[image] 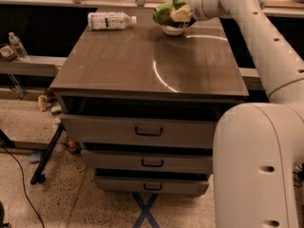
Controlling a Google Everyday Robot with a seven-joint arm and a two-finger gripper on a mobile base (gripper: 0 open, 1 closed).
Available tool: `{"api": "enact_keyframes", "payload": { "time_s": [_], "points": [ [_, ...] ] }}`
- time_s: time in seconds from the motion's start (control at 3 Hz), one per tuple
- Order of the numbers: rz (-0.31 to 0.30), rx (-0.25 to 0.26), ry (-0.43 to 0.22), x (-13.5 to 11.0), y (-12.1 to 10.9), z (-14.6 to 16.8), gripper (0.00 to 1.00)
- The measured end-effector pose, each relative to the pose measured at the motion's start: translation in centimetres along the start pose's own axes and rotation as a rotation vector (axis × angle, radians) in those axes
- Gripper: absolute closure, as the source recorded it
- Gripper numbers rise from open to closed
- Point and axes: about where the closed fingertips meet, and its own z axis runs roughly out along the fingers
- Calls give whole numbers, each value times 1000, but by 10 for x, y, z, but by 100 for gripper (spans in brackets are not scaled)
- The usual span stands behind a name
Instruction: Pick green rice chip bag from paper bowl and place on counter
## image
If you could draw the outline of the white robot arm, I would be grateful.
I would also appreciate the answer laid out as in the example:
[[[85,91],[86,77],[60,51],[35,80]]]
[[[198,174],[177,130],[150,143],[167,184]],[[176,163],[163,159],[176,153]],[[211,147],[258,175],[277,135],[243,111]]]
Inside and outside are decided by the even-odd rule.
[[[304,62],[258,0],[188,0],[196,20],[237,22],[269,98],[239,104],[213,143],[216,228],[299,228],[293,169],[304,162]]]

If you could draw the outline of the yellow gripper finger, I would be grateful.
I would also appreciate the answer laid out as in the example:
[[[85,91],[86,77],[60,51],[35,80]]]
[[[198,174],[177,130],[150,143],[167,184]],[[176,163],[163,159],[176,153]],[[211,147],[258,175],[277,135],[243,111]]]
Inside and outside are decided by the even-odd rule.
[[[174,22],[189,22],[192,17],[192,12],[188,5],[183,5],[178,9],[172,9],[170,17]]]

